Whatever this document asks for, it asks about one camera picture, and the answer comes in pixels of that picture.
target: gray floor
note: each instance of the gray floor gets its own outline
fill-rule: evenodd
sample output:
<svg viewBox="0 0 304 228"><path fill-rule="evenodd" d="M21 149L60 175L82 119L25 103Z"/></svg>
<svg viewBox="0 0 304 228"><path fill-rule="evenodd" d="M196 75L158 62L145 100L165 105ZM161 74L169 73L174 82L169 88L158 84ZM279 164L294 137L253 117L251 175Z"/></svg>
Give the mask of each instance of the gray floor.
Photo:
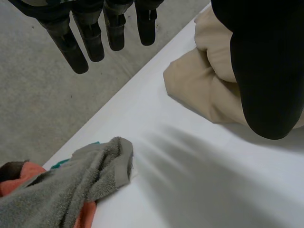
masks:
<svg viewBox="0 0 304 228"><path fill-rule="evenodd" d="M208 2L165 0L150 47L140 44L132 6L120 52L110 50L101 16L105 59L77 75L35 19L1 0L0 165L24 159L44 164ZM80 40L73 21L71 28Z"/></svg>

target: orange cloth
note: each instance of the orange cloth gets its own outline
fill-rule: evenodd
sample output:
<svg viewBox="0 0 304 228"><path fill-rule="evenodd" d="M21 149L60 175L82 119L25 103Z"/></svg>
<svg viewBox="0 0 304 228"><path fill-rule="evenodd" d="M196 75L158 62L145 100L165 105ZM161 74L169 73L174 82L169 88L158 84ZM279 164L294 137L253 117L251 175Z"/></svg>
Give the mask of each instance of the orange cloth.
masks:
<svg viewBox="0 0 304 228"><path fill-rule="evenodd" d="M41 166L32 162L26 162L22 166L20 178L15 180L6 180L0 182L0 196L5 196L13 192L19 185L28 181L32 177L45 172ZM96 211L96 203L89 202L84 203L80 210L80 213L76 219L74 228L90 228L92 226L94 214Z"/></svg>

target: tan cloth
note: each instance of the tan cloth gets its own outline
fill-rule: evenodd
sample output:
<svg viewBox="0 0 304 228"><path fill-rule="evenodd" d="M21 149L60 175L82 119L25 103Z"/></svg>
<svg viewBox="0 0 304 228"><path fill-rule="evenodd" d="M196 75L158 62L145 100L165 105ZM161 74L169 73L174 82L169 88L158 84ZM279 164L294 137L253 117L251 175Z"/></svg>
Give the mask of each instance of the tan cloth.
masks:
<svg viewBox="0 0 304 228"><path fill-rule="evenodd" d="M210 6L195 19L197 48L172 62L163 73L168 95L213 123L241 123L239 88L231 66L228 30ZM302 114L295 128L304 125Z"/></svg>

